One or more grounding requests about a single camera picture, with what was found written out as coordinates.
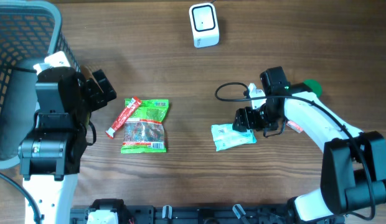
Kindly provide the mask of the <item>mint green wipes pack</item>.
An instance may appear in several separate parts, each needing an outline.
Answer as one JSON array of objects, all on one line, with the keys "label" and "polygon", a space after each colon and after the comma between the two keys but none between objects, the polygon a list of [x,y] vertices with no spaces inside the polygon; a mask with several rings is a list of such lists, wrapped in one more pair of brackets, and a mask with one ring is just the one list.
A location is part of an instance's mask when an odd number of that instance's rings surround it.
[{"label": "mint green wipes pack", "polygon": [[232,124],[214,124],[211,133],[216,151],[223,151],[243,144],[255,144],[257,142],[252,130],[238,132],[233,130]]}]

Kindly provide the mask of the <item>red candy bar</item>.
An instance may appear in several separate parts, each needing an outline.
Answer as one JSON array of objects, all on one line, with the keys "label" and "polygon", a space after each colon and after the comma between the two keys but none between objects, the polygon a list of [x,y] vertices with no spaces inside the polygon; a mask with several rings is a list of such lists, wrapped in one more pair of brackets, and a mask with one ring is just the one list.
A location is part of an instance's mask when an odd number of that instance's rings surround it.
[{"label": "red candy bar", "polygon": [[125,121],[140,107],[141,104],[142,101],[137,96],[132,97],[113,124],[105,131],[106,135],[110,139],[113,139],[114,133],[124,125]]}]

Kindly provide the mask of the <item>green snack bag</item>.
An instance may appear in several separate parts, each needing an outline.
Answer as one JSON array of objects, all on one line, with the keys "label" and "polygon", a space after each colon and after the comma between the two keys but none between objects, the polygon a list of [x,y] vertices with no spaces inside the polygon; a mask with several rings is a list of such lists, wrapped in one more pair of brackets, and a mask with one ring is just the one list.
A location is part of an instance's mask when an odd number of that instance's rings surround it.
[{"label": "green snack bag", "polygon": [[162,122],[167,115],[169,100],[142,100],[129,119],[145,119]]}]

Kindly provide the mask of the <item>red Kleenex tissue pack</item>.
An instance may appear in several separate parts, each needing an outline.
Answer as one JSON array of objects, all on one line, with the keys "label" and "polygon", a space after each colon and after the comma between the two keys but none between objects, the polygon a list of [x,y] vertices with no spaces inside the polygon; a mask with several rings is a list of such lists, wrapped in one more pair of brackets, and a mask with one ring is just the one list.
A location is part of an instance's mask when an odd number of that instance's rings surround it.
[{"label": "red Kleenex tissue pack", "polygon": [[289,120],[286,122],[286,125],[291,129],[295,130],[297,133],[303,132],[303,128],[299,126],[297,123],[295,123],[294,121]]}]

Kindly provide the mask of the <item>clear gummy candy bag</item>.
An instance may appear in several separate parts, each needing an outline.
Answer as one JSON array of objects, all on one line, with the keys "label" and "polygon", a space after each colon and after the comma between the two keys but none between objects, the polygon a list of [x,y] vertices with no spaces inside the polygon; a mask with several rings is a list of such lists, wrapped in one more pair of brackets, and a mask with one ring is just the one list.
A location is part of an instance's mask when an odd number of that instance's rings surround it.
[{"label": "clear gummy candy bag", "polygon": [[166,135],[162,122],[129,118],[124,124],[122,154],[165,153]]}]

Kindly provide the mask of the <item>green lid jar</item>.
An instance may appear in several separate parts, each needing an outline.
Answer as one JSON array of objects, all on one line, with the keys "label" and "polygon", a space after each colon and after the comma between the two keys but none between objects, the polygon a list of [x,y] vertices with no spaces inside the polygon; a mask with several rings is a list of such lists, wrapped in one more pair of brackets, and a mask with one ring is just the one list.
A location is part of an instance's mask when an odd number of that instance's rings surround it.
[{"label": "green lid jar", "polygon": [[322,95],[322,86],[316,80],[305,80],[303,83],[308,86],[318,98]]}]

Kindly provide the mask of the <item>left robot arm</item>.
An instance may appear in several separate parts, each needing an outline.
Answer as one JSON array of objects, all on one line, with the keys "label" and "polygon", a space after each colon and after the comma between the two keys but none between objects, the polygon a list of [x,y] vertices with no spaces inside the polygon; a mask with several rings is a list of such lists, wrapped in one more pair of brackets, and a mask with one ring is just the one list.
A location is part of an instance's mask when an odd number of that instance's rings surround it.
[{"label": "left robot arm", "polygon": [[103,70],[55,67],[41,71],[35,84],[39,109],[20,143],[26,216],[31,223],[69,223],[80,162],[88,146],[94,111],[116,98]]}]

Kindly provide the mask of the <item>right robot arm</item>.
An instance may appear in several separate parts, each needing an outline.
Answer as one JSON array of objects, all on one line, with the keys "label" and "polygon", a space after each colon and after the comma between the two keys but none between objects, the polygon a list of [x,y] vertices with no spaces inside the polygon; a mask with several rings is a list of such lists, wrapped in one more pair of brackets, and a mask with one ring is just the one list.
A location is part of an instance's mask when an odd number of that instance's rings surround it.
[{"label": "right robot arm", "polygon": [[287,217],[294,223],[308,223],[386,203],[386,140],[377,131],[363,132],[343,121],[318,98],[317,83],[292,85],[282,67],[260,74],[262,91],[246,88],[251,106],[237,110],[232,128],[238,132],[272,131],[281,134],[279,121],[298,125],[320,148],[320,188],[292,198]]}]

